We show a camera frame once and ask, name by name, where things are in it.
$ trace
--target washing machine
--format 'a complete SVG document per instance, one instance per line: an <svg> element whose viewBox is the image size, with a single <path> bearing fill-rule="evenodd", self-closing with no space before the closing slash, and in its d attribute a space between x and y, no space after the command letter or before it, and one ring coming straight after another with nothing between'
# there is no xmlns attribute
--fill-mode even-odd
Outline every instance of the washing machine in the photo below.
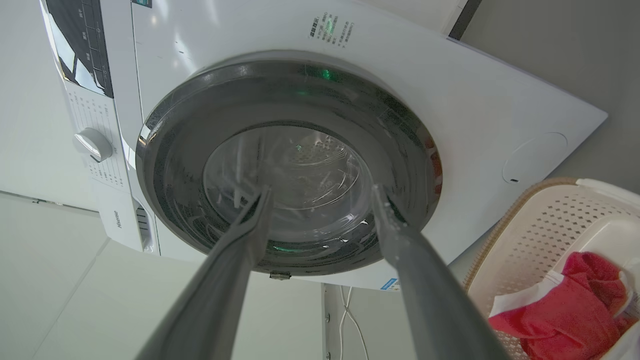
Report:
<svg viewBox="0 0 640 360"><path fill-rule="evenodd" d="M201 261L270 184L255 271L278 279L398 290L373 184L449 263L607 117L369 3L46 0L42 10L69 138L109 237Z"/></svg>

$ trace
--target white plastic basket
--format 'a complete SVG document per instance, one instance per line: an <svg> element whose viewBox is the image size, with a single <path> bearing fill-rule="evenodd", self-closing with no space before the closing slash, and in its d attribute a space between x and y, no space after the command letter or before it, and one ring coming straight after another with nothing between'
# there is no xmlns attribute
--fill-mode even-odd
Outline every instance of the white plastic basket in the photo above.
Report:
<svg viewBox="0 0 640 360"><path fill-rule="evenodd" d="M640 196L589 179L555 178L530 187L495 226L465 280L488 317L496 295L561 272L574 251L591 251L627 271L640 289ZM528 359L518 339L497 332L512 359Z"/></svg>

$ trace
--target circular lid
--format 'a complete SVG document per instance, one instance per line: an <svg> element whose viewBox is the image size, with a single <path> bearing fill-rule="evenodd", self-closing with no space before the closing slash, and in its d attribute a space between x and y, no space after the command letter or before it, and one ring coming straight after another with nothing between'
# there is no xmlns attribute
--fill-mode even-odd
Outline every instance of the circular lid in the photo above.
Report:
<svg viewBox="0 0 640 360"><path fill-rule="evenodd" d="M275 208L257 270L323 275L378 261L371 186L390 188L424 226L442 174L424 124L374 80L291 51L205 69L147 119L136 149L143 193L167 227L208 253L269 184Z"/></svg>

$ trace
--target brand logo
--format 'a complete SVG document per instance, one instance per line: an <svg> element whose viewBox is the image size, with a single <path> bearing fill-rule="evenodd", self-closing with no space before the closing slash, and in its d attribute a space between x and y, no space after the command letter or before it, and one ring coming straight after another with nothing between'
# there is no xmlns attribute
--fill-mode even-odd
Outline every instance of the brand logo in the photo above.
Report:
<svg viewBox="0 0 640 360"><path fill-rule="evenodd" d="M113 213L116 215L116 225L122 229L122 224L120 223L120 217L118 216L118 212L114 211Z"/></svg>

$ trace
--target electrical cable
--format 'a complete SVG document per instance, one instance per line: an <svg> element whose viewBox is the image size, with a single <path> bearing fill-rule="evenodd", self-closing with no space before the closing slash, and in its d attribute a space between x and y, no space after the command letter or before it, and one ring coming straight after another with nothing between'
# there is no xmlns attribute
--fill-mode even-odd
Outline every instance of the electrical cable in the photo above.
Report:
<svg viewBox="0 0 640 360"><path fill-rule="evenodd" d="M349 287L349 295L347 296L347 301L344 301L344 290L342 289L342 285L340 285L340 299L342 299L342 305L344 306L344 313L342 314L342 319L340 319L340 360L342 360L343 350L344 350L344 339L342 335L342 327L344 326L344 318L349 315L349 318L353 322L353 325L358 329L358 333L360 334L360 341L362 341L362 347L364 348L364 357L365 360L369 360L369 353L367 352L367 345L364 343L364 337L362 336L362 331L360 330L360 326L358 322L351 314L351 310L349 310L349 303L351 302L351 293L353 292L353 287Z"/></svg>

